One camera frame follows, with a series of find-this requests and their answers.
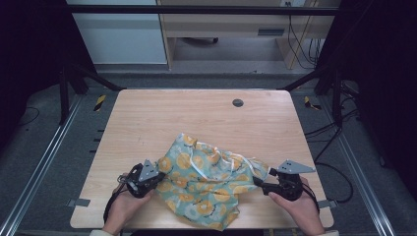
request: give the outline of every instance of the aluminum rail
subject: aluminum rail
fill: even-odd
[[[178,5],[47,5],[45,9],[67,9],[91,14],[206,14],[206,15],[291,15],[339,16],[358,13],[355,9],[259,6],[178,6]]]
[[[42,159],[40,160],[39,164],[37,165],[36,169],[32,173],[30,179],[25,186],[25,189],[21,193],[18,201],[16,202],[15,206],[13,207],[12,211],[10,212],[7,219],[3,222],[0,227],[0,235],[1,236],[12,236],[15,235],[19,224],[21,223],[23,217],[25,216],[34,195],[37,192],[37,189],[40,187],[40,184],[43,180],[43,177],[46,175],[46,172],[52,163],[58,148],[61,146],[62,141],[67,134],[74,117],[77,114],[77,111],[80,107],[82,96],[76,96],[73,105],[71,107],[71,113],[66,120],[66,122],[59,126],[57,131],[55,132],[54,137],[52,138],[51,142],[48,145],[45,153],[43,154]]]
[[[321,104],[324,105],[324,110],[328,116],[328,119],[332,121],[333,119],[328,101],[323,97],[319,97],[319,100]],[[343,152],[343,157],[347,163],[347,166],[351,171],[352,177],[358,187],[359,193],[362,196],[362,200],[364,201],[365,206],[368,209],[368,213],[371,215],[371,218],[374,221],[378,233],[381,236],[395,236],[396,234],[389,222],[389,219],[387,218],[383,206],[378,200],[378,197],[375,194],[371,183],[369,183],[368,178],[366,177],[356,158],[356,155],[354,154],[354,151],[350,147],[349,142],[343,133],[340,133],[338,137],[338,143],[341,151]]]

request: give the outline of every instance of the gray floor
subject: gray floor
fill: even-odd
[[[119,86],[128,88],[202,88],[202,89],[276,89],[302,77],[310,70],[300,68],[288,71],[282,62],[273,39],[221,38],[218,44],[207,40],[179,40],[172,70],[164,66],[119,66],[98,67],[101,75]],[[48,162],[46,173],[25,214],[17,218],[16,235],[86,235],[89,230],[73,229],[70,224],[73,209],[66,206],[76,199],[83,187],[89,166],[105,129],[117,92],[103,88],[88,79],[90,86],[86,95],[71,95],[79,102],[70,129],[57,147],[53,159]],[[310,132],[331,123],[329,109],[316,110],[304,105],[307,95],[313,104],[328,107],[329,95],[315,96],[311,81],[291,92],[304,132]],[[106,99],[99,112],[93,111],[97,98]],[[348,100],[343,113],[355,109]],[[19,202],[22,193],[28,192],[27,183],[33,183],[31,174],[54,138],[60,119],[59,89],[57,86],[34,94],[28,103],[22,123],[32,122],[17,129],[13,141],[1,153],[0,158],[0,220],[5,220]],[[309,138],[312,156],[317,156],[334,129]],[[357,160],[365,183],[352,169],[351,159]],[[407,193],[396,172],[382,168],[379,156],[360,119],[352,117],[343,123],[339,139],[335,140],[320,157],[320,162],[331,164],[352,182],[354,194],[345,204],[332,209],[335,224],[333,229],[341,235],[417,235],[417,204]],[[342,200],[349,195],[347,182],[332,169],[318,166],[328,198]],[[369,201],[369,194],[375,202]],[[394,234],[382,232],[378,225],[380,213],[387,217],[389,229]],[[293,235],[293,231],[275,230],[275,235]]]

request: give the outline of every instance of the wire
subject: wire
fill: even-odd
[[[337,168],[335,168],[335,167],[333,167],[333,166],[331,166],[329,164],[322,163],[322,162],[316,162],[315,164],[316,165],[322,165],[322,166],[325,166],[327,168],[330,168],[330,169],[334,170],[336,173],[338,173],[339,175],[341,175],[346,180],[347,184],[349,185],[349,196],[346,199],[344,199],[344,200],[335,200],[335,201],[337,201],[339,204],[345,204],[345,203],[349,202],[352,199],[353,192],[354,192],[354,190],[353,190],[353,184],[349,180],[349,178],[345,174],[343,174],[340,170],[338,170]]]
[[[349,120],[350,120],[350,118],[352,118],[352,117],[354,117],[354,116],[359,115],[359,110],[358,110],[358,109],[354,109],[354,110],[352,110],[352,111],[351,111],[351,112],[349,112],[349,113],[351,113],[351,115],[349,115],[349,116],[347,117],[347,119],[343,120],[343,122],[347,122],[347,121],[349,121]]]
[[[331,137],[331,139],[328,141],[328,143],[323,147],[323,149],[319,152],[318,155],[314,158],[314,162],[316,163],[317,160],[322,156],[322,154],[325,152],[326,149],[330,146],[330,144],[337,138],[338,135],[341,133],[341,128],[339,127],[337,131],[334,133],[334,135]]]
[[[39,109],[37,109],[37,108],[35,108],[35,107],[28,106],[28,107],[27,107],[27,109],[33,109],[33,110],[35,110],[35,111],[36,111],[36,115],[34,115],[34,117],[33,117],[32,119],[30,119],[28,122],[21,123],[21,124],[19,124],[18,126],[25,126],[25,125],[27,125],[27,124],[29,124],[29,123],[33,122],[33,121],[34,121],[34,120],[35,120],[35,119],[39,116],[39,114],[40,114]]]
[[[311,19],[311,16],[309,16],[309,17],[308,17],[308,19],[307,19],[307,24],[304,26],[303,34],[304,34],[304,33],[306,32],[306,30],[307,30],[307,25],[308,25],[308,23],[310,22],[310,19]],[[288,32],[288,37],[287,37],[287,39],[288,39],[288,45],[289,45],[289,47],[291,48],[291,51],[294,53],[294,56],[295,56],[295,58],[297,59],[298,64],[299,64],[299,65],[300,65],[303,69],[316,69],[316,66],[317,66],[317,61],[316,61],[316,59],[318,59],[318,58],[319,58],[318,54],[319,54],[319,51],[320,51],[320,47],[316,46],[316,59],[315,59],[315,62],[312,62],[312,60],[311,60],[311,58],[312,58],[312,57],[310,56],[310,50],[311,50],[311,47],[310,47],[310,49],[309,49],[309,58],[310,58],[310,59],[309,59],[309,58],[306,56],[306,53],[305,53],[305,52],[304,52],[304,50],[303,50],[303,47],[302,47],[301,41],[298,39],[297,34],[295,33],[294,28],[292,27],[291,15],[288,15],[288,21],[289,21],[289,26],[288,26],[289,32]],[[298,43],[298,47],[300,48],[301,52],[302,52],[302,53],[303,53],[303,55],[304,55],[304,58],[307,60],[307,62],[308,62],[308,63],[310,63],[311,65],[313,65],[313,66],[314,66],[313,68],[304,67],[304,66],[301,64],[300,59],[298,58],[297,54],[295,53],[295,50],[294,50],[294,48],[292,47],[291,42],[290,42],[289,35],[290,35],[290,33],[291,33],[291,32],[292,32],[292,34],[294,35],[294,37],[295,37],[295,39],[296,39],[296,41],[297,41],[297,43]]]
[[[307,143],[325,143],[329,142],[330,140],[322,140],[322,141],[307,141]]]
[[[347,100],[353,100],[353,99],[355,99],[355,97],[353,96],[346,97],[340,102],[340,105],[343,105],[343,103],[346,102]]]
[[[316,205],[317,212],[320,213],[319,203],[317,202],[316,195],[314,194],[310,186],[303,183],[303,191],[313,200],[313,202]]]
[[[313,138],[315,136],[318,136],[318,135],[320,135],[320,134],[322,134],[322,133],[330,130],[331,128],[333,128],[334,124],[335,123],[333,122],[333,123],[329,124],[325,129],[320,130],[320,131],[315,131],[315,133],[317,133],[316,135],[313,135],[313,136],[310,136],[310,137],[306,137],[306,139],[311,139],[311,138]]]
[[[289,20],[289,26],[288,26],[288,28],[289,28],[289,33],[288,33],[288,37],[287,37],[287,39],[288,39],[288,45],[289,45],[289,47],[291,48],[292,53],[294,53],[294,56],[295,56],[295,58],[297,59],[298,64],[299,64],[299,65],[300,65],[300,67],[301,67],[301,68],[303,68],[303,69],[315,69],[314,67],[313,67],[313,68],[310,68],[310,67],[304,67],[304,66],[301,64],[300,59],[298,58],[297,53],[295,52],[294,48],[292,47],[292,45],[291,45],[291,41],[290,41],[290,39],[289,39],[289,35],[290,35],[290,33],[291,33],[291,32],[294,34],[294,36],[295,36],[295,38],[296,38],[296,40],[297,40],[297,42],[298,42],[298,45],[299,45],[299,47],[300,47],[301,51],[303,52],[303,54],[304,54],[304,51],[303,51],[303,48],[301,47],[301,43],[300,43],[300,41],[298,40],[297,35],[296,35],[296,34],[295,34],[295,32],[294,32],[294,29],[292,28],[292,23],[291,23],[291,15],[289,15],[289,16],[288,16],[288,20]]]
[[[315,56],[311,55],[313,41],[316,42],[316,55]],[[312,39],[310,39],[309,58],[310,58],[310,61],[313,62],[314,66],[315,66],[315,69],[317,68],[317,64],[319,62],[319,55],[320,55],[321,45],[322,45],[322,39],[321,38],[318,38],[318,39],[313,39],[312,38]]]
[[[321,131],[321,130],[327,129],[328,127],[332,127],[332,126],[334,126],[334,124],[335,124],[334,122],[333,122],[333,123],[330,123],[330,124],[328,124],[328,125],[323,126],[322,128],[319,128],[319,129],[317,129],[317,130],[315,130],[315,131],[312,131],[312,132],[306,133],[306,134],[304,134],[304,135],[305,135],[305,136],[312,135],[312,134],[317,133],[317,132],[319,132],[319,131]]]
[[[119,197],[119,195],[120,195],[121,193],[124,193],[124,192],[128,191],[128,189],[124,189],[124,190],[123,190],[123,188],[124,188],[124,187],[125,187],[125,185],[126,185],[126,181],[125,181],[125,180],[126,180],[126,178],[130,178],[130,176],[132,175],[132,173],[133,173],[133,171],[134,171],[135,169],[136,169],[136,166],[134,166],[134,167],[132,168],[132,170],[129,172],[129,174],[128,174],[127,176],[121,175],[121,176],[119,176],[119,178],[117,179],[117,181],[120,183],[120,186],[119,186],[119,188],[116,190],[116,192],[114,192],[114,193],[111,195],[111,198],[109,199],[109,201],[108,201],[108,203],[107,203],[107,205],[106,205],[106,207],[105,207],[105,210],[104,210],[104,215],[103,215],[103,218],[104,218],[104,223],[107,221],[108,213],[110,212],[111,206],[113,205],[114,201],[116,201],[117,197]],[[123,236],[123,228],[120,230],[119,235],[120,235],[120,236]]]

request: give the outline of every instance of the yellow flower pattern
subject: yellow flower pattern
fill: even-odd
[[[239,214],[238,197],[265,180],[268,165],[180,134],[157,162],[166,174],[156,191],[178,216],[222,231]]]

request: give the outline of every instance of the black cable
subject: black cable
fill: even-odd
[[[335,125],[335,123],[333,122],[333,123],[331,123],[331,124],[330,124],[330,126],[326,127],[326,128],[325,128],[325,129],[323,129],[323,130],[316,131],[315,133],[317,133],[317,134],[315,134],[315,135],[313,135],[313,134],[312,134],[312,136],[310,136],[310,137],[306,137],[306,139],[311,139],[311,138],[313,138],[313,137],[315,137],[315,136],[318,136],[318,135],[320,135],[320,134],[322,134],[322,133],[324,133],[324,132],[327,132],[328,130],[330,130],[331,128],[333,128],[333,127],[334,127],[334,125]]]
[[[298,41],[297,35],[295,35],[295,32],[294,32],[294,30],[292,29],[291,15],[289,15],[289,16],[288,16],[288,20],[289,20],[289,25],[288,25],[289,32],[288,32],[288,37],[287,37],[287,39],[288,39],[288,45],[289,45],[289,47],[291,48],[292,53],[294,53],[294,56],[295,56],[295,58],[297,59],[297,62],[298,62],[298,64],[300,65],[300,67],[301,67],[301,68],[303,68],[303,69],[314,69],[314,68],[304,67],[304,66],[301,64],[300,59],[299,59],[299,58],[298,58],[298,56],[297,56],[297,53],[295,53],[295,50],[294,50],[294,48],[292,47],[292,45],[291,45],[291,41],[290,41],[290,39],[289,39],[289,35],[290,35],[290,33],[291,33],[291,32],[293,32],[293,34],[294,34],[295,38],[297,39],[297,42],[298,42],[298,44],[299,44],[299,46],[300,46],[300,49],[301,49],[301,51],[303,52],[303,54],[304,54],[304,51],[303,51],[303,48],[301,47],[300,42]]]
[[[324,129],[327,129],[328,127],[332,127],[332,126],[334,126],[334,122],[333,122],[333,123],[330,123],[330,124],[328,124],[328,125],[325,125],[325,126],[323,126],[322,128],[319,128],[319,129],[317,129],[317,130],[315,130],[315,131],[311,131],[311,132],[305,133],[304,135],[305,135],[305,136],[309,136],[309,135],[315,134],[315,133],[317,133],[317,132],[320,132],[320,131],[322,131],[322,130],[324,130]]]
[[[350,113],[352,113],[352,114],[350,116],[348,116],[346,120],[344,120],[344,118],[343,118],[343,122],[347,122],[347,121],[350,120],[350,118],[354,117],[355,115],[359,115],[359,110],[358,109],[354,109]]]
[[[343,104],[344,104],[344,102],[346,102],[346,101],[348,101],[348,100],[353,100],[353,99],[355,99],[355,97],[353,97],[353,96],[346,97],[346,98],[344,98],[344,99],[340,102],[340,105],[343,105]]]
[[[313,41],[316,42],[316,54],[315,56],[311,55]],[[309,45],[309,58],[313,62],[315,69],[317,68],[317,63],[319,61],[319,55],[320,55],[320,48],[321,48],[322,40],[320,38],[318,39],[310,39],[310,45]]]
[[[325,147],[323,147],[323,149],[319,152],[319,154],[316,155],[316,157],[314,158],[315,163],[340,133],[341,133],[341,128],[339,127],[337,131],[334,133],[334,135],[331,137],[330,141],[328,141]]]
[[[330,140],[318,140],[318,141],[307,141],[307,143],[325,143],[325,142],[329,142]]]
[[[349,185],[349,196],[346,198],[346,199],[344,199],[344,200],[335,200],[335,201],[337,201],[339,204],[345,204],[345,203],[347,203],[347,202],[349,202],[351,199],[352,199],[352,197],[353,197],[353,184],[352,184],[352,182],[349,180],[349,178],[345,175],[345,174],[343,174],[340,170],[338,170],[337,168],[335,168],[335,167],[333,167],[333,166],[331,166],[331,165],[329,165],[329,164],[326,164],[326,163],[322,163],[322,162],[315,162],[315,164],[316,165],[322,165],[322,166],[325,166],[325,167],[328,167],[328,168],[330,168],[330,169],[332,169],[332,170],[334,170],[336,173],[338,173],[338,174],[340,174],[345,180],[346,180],[346,182],[348,183],[348,185]]]
[[[303,191],[310,196],[310,198],[313,200],[313,203],[316,205],[317,212],[320,213],[320,207],[319,203],[317,202],[316,195],[314,194],[313,190],[310,188],[310,186],[303,183]]]
[[[123,192],[126,192],[126,191],[128,191],[127,189],[125,189],[125,190],[123,190],[123,188],[125,187],[125,185],[126,185],[126,182],[125,182],[125,179],[126,178],[130,178],[131,176],[132,176],[132,173],[133,173],[133,171],[136,169],[136,166],[134,166],[133,168],[132,168],[132,170],[129,172],[129,174],[127,175],[127,176],[119,176],[119,178],[118,178],[118,182],[120,183],[120,186],[119,186],[119,188],[117,189],[117,191],[116,192],[114,192],[112,195],[111,195],[111,198],[108,200],[108,202],[107,202],[107,205],[106,205],[106,207],[105,207],[105,210],[104,210],[104,214],[103,214],[103,219],[104,219],[104,223],[107,221],[107,218],[108,218],[108,213],[110,212],[110,208],[111,208],[111,206],[113,205],[113,203],[114,203],[114,201],[117,199],[117,197],[121,194],[121,193],[123,193]],[[120,230],[120,234],[119,234],[120,236],[123,236],[123,228]]]
[[[27,109],[33,109],[33,110],[35,110],[35,111],[36,111],[36,115],[34,116],[34,118],[32,118],[31,120],[29,120],[28,122],[25,122],[25,123],[19,124],[18,126],[25,126],[25,125],[27,125],[27,124],[29,124],[29,123],[33,122],[33,121],[34,121],[34,120],[35,120],[35,119],[39,116],[39,114],[40,114],[39,109],[37,109],[37,108],[35,108],[35,107],[28,106],[28,107],[27,107]]]

